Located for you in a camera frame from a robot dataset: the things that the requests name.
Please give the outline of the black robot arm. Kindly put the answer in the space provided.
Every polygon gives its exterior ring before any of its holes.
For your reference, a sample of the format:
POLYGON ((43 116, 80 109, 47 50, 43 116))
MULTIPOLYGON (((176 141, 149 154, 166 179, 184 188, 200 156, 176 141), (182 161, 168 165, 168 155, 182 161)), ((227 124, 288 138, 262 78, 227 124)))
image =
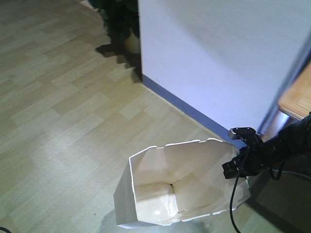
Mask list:
POLYGON ((311 151, 311 116, 282 129, 265 142, 250 127, 232 128, 228 135, 233 140, 242 140, 245 147, 231 161, 222 164, 224 177, 256 176, 266 168, 311 151))

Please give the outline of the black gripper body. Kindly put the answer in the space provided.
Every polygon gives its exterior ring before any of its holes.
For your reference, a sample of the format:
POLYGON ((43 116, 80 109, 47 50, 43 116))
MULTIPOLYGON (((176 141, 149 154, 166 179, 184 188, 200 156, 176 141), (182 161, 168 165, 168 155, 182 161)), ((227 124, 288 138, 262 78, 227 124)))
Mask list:
POLYGON ((222 164, 222 168, 226 179, 258 175, 266 169, 263 161, 263 145, 253 148, 242 147, 236 157, 222 164))

